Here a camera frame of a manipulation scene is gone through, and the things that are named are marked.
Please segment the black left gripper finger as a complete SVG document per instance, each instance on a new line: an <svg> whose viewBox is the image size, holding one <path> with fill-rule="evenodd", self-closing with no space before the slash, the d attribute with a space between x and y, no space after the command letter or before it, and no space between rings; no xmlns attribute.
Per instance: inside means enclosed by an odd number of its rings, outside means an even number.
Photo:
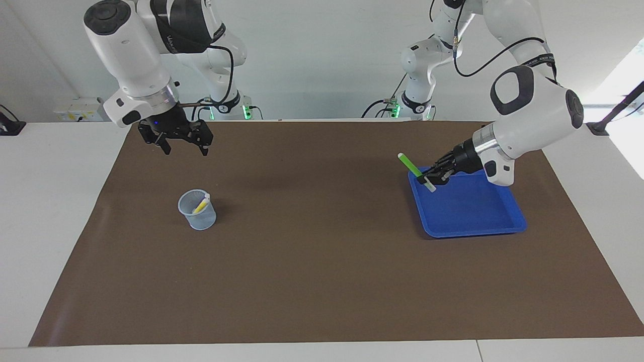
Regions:
<svg viewBox="0 0 644 362"><path fill-rule="evenodd" d="M430 174L454 174L458 172L457 162L453 153L447 153L430 167Z"/></svg>
<svg viewBox="0 0 644 362"><path fill-rule="evenodd" d="M451 176L451 171L441 171L435 168L429 168L425 171L421 171L421 174L417 176L417 181L420 184L425 184L427 186L432 185L443 186L449 183L449 177Z"/></svg>

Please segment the green pen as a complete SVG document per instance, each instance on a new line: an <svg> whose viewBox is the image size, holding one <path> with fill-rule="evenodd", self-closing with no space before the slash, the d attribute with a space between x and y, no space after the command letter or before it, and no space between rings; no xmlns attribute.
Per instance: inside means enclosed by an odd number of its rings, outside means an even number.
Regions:
<svg viewBox="0 0 644 362"><path fill-rule="evenodd" d="M433 185L428 177L421 172L421 170L412 163L412 161L405 156L404 153L399 153L397 155L398 159L402 162L402 164L405 165L405 167L416 177L416 181L419 184L422 184L429 190L429 192L434 193L436 192L437 188L435 185Z"/></svg>

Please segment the blue plastic tray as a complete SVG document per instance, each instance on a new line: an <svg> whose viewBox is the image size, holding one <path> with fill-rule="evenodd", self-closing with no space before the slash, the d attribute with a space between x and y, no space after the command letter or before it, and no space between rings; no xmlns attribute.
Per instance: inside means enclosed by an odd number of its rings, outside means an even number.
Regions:
<svg viewBox="0 0 644 362"><path fill-rule="evenodd" d="M524 232L527 222L509 187L492 184L483 170L458 173L430 192L407 172L421 225L433 238Z"/></svg>

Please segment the translucent pale blue cup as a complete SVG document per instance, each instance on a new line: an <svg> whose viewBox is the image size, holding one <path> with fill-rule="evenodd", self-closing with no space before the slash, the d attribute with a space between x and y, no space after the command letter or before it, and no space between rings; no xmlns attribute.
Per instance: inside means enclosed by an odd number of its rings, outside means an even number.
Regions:
<svg viewBox="0 0 644 362"><path fill-rule="evenodd" d="M189 190L178 201L179 212L186 218L190 227L197 231L209 229L209 227L215 224L217 218L212 199L207 208L203 209L202 212L198 214L192 213L193 209L198 206L205 194L209 193L200 189Z"/></svg>

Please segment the black angled stand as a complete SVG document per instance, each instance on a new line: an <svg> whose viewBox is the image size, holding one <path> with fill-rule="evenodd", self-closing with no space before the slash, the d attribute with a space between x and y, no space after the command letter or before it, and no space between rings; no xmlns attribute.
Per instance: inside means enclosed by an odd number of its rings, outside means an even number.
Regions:
<svg viewBox="0 0 644 362"><path fill-rule="evenodd" d="M603 117L599 122L588 122L587 128L596 136L609 136L609 133L606 131L607 125L614 121L619 113L623 112L628 106L630 106L637 97L641 96L644 93L644 80L642 80L631 92L629 92L625 98L618 103L617 105L610 110L610 112Z"/></svg>

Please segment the brown table mat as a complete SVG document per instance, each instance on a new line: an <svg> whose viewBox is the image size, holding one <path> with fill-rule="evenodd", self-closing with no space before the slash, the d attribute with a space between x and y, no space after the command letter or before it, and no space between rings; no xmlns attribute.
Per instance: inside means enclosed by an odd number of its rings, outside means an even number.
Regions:
<svg viewBox="0 0 644 362"><path fill-rule="evenodd" d="M480 122L216 122L207 157L133 128L30 346L644 335L543 153L511 190L528 229L437 240L405 153L433 163ZM197 231L189 190L217 214Z"/></svg>

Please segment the black table clamp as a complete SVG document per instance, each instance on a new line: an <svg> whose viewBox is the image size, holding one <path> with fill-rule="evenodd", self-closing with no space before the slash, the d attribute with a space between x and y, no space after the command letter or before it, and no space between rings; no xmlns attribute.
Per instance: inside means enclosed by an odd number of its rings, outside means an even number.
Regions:
<svg viewBox="0 0 644 362"><path fill-rule="evenodd" d="M0 104L0 136L17 136L25 126L26 122L21 121L10 109Z"/></svg>

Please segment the white wall socket strip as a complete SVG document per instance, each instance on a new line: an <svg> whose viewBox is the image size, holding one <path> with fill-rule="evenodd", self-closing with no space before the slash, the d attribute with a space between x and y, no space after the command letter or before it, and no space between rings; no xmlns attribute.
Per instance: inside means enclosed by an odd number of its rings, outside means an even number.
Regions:
<svg viewBox="0 0 644 362"><path fill-rule="evenodd" d="M60 122L104 122L100 115L102 103L100 97L81 97L56 105L53 113Z"/></svg>

